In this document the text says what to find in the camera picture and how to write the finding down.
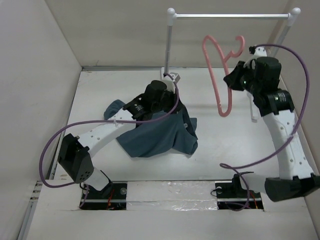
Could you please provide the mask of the teal t shirt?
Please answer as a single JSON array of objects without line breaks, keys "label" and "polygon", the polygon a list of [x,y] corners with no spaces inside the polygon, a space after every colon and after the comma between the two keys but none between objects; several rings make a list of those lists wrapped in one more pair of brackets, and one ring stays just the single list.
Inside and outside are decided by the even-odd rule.
[{"label": "teal t shirt", "polygon": [[186,108],[163,120],[142,124],[116,138],[132,158],[151,158],[173,149],[193,155],[198,148],[198,119],[190,117]]}]

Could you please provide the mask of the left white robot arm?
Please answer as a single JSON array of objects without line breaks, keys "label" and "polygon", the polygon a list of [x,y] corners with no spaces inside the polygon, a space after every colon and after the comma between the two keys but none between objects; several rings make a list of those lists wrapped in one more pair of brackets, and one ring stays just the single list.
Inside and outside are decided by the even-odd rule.
[{"label": "left white robot arm", "polygon": [[100,198],[107,198],[113,182],[93,164],[93,157],[120,135],[138,127],[159,123],[181,108],[175,80],[153,80],[144,93],[125,104],[107,120],[97,120],[92,130],[74,136],[65,135],[58,163],[75,184],[88,185]]}]

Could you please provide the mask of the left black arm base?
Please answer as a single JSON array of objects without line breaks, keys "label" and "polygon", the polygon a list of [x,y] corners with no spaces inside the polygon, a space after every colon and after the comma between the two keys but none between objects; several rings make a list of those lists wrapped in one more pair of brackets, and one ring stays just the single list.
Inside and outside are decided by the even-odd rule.
[{"label": "left black arm base", "polygon": [[103,195],[92,186],[82,184],[79,208],[88,211],[122,211],[127,209],[127,188],[125,181],[113,182],[111,189]]}]

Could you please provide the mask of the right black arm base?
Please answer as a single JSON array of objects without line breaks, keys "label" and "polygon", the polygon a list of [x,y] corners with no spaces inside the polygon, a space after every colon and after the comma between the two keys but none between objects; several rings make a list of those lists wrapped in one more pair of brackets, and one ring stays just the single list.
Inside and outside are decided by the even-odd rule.
[{"label": "right black arm base", "polygon": [[210,194],[217,200],[219,210],[239,211],[244,210],[263,210],[263,201],[259,192],[249,191],[242,188],[240,177],[235,174],[232,179],[218,180],[214,183],[214,189]]}]

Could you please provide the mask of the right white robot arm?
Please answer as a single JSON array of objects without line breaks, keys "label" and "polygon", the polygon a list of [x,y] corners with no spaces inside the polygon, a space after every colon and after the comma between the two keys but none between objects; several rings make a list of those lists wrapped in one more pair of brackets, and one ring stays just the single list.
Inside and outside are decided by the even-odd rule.
[{"label": "right white robot arm", "polygon": [[290,93],[279,88],[282,65],[274,57],[239,61],[224,77],[232,90],[247,91],[266,124],[278,161],[278,176],[244,173],[233,177],[231,191],[242,197],[249,190],[265,193],[273,202],[305,197],[320,188],[320,177],[308,163],[297,134]]}]

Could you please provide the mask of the white metal clothes rack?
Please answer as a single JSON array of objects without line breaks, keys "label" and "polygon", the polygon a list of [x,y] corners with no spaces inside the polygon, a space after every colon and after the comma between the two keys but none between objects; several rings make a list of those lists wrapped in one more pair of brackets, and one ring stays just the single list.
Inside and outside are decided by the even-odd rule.
[{"label": "white metal clothes rack", "polygon": [[[291,29],[292,25],[295,23],[298,16],[301,14],[301,9],[298,7],[293,8],[288,13],[279,13],[279,14],[245,14],[245,13],[176,13],[174,8],[168,8],[166,11],[166,23],[167,23],[167,30],[166,30],[166,41],[165,41],[165,58],[164,58],[164,67],[162,73],[168,73],[170,68],[170,53],[171,53],[171,43],[172,43],[172,32],[173,32],[173,25],[175,20],[188,20],[188,19],[258,19],[258,20],[281,20],[286,19],[287,23],[278,37],[277,43],[282,44],[288,31]],[[221,106],[221,100],[219,96],[219,91],[217,87],[217,83],[215,81],[215,77],[213,74],[211,62],[209,60],[209,56],[206,52],[206,41],[210,40],[213,45],[215,46],[216,50],[219,53],[220,60],[222,66],[224,68],[224,72],[227,74],[229,72],[227,61],[230,58],[237,58],[239,57],[242,52],[244,51],[245,47],[245,40],[243,36],[237,36],[236,40],[240,42],[240,48],[238,52],[230,51],[227,55],[224,55],[218,42],[212,36],[206,36],[202,41],[202,51],[205,56],[205,60],[207,63],[207,67],[209,70],[211,82],[213,85],[215,98],[217,102],[217,110],[218,114],[221,117],[227,117],[232,110],[232,92],[229,90],[227,93],[228,96],[228,103],[226,111],[223,111]]]}]

